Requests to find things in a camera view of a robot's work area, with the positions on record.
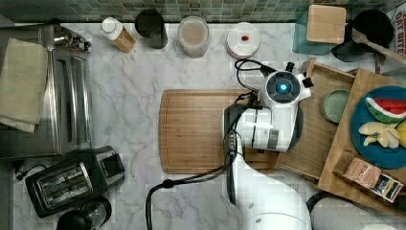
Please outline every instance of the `wooden tray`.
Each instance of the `wooden tray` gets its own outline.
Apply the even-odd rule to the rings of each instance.
[[[317,63],[306,61],[301,72],[311,78],[314,86],[311,98],[301,101],[304,129],[301,140],[282,156],[281,168],[319,179],[338,125],[327,121],[320,112],[320,101],[334,89],[351,90],[354,75]]]
[[[224,164],[220,119],[245,90],[167,90],[159,116],[159,153],[166,173],[204,173]],[[248,164],[263,173],[279,154],[246,149]]]
[[[357,71],[349,101],[344,110],[344,114],[340,125],[338,126],[336,135],[333,139],[331,149],[329,150],[328,158],[325,163],[322,176],[319,180],[318,187],[319,189],[345,197],[357,203],[361,203],[369,207],[373,207],[374,209],[389,212],[405,218],[406,214],[397,211],[396,208],[389,206],[388,203],[383,202],[381,199],[375,199],[375,197],[360,191],[358,188],[351,185],[344,179],[336,176],[332,172],[335,164],[344,150],[357,152],[352,143],[350,135],[350,119],[355,106],[366,93],[377,87],[388,84],[406,87],[406,84],[401,80],[382,77],[365,69],[359,69]],[[399,179],[401,182],[406,182],[406,168],[388,170],[388,173]]]

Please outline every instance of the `snack box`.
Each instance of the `snack box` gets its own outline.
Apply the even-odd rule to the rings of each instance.
[[[348,182],[394,203],[403,183],[383,172],[376,166],[356,157],[350,151],[344,151],[333,169],[334,174]]]

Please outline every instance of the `white marble surface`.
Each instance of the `white marble surface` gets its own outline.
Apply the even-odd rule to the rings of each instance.
[[[288,61],[296,63],[295,74],[310,56],[291,52],[291,24],[255,24],[261,44],[253,59],[268,61],[284,69]],[[122,154],[126,169],[125,183],[106,195],[113,204],[113,216],[102,229],[146,229],[145,202],[148,190],[166,178],[184,175],[163,173],[158,152],[158,113],[162,93],[166,89],[231,89],[240,88],[234,70],[235,59],[225,49],[230,24],[210,25],[211,41],[207,54],[192,59],[183,54],[176,38],[177,24],[167,24],[169,43],[154,50],[125,24],[136,37],[130,54],[115,48],[100,33],[99,24],[65,24],[91,40],[93,52],[89,61],[93,108],[94,145],[112,146]],[[356,63],[344,63],[332,54],[318,61],[342,70],[357,67],[374,69],[371,57]],[[278,178],[297,190],[304,200],[317,189],[298,175],[279,170]],[[153,196],[154,229],[238,229],[242,225],[239,211],[228,201],[225,177],[196,185],[178,186]],[[14,229],[56,229],[60,215],[38,218],[22,182],[14,185]],[[385,217],[391,225],[402,220]]]

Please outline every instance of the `banana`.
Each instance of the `banana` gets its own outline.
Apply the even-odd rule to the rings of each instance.
[[[364,146],[373,142],[379,142],[383,148],[395,149],[399,146],[399,133],[394,125],[387,125],[378,122],[368,122],[358,128],[358,132],[367,135]]]

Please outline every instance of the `tile backsplash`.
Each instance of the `tile backsplash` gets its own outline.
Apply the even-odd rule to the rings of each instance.
[[[100,22],[113,16],[134,21],[139,12],[156,9],[166,22],[189,15],[208,22],[296,22],[311,4],[347,9],[348,18],[377,9],[388,12],[406,0],[0,0],[0,14],[14,22]]]

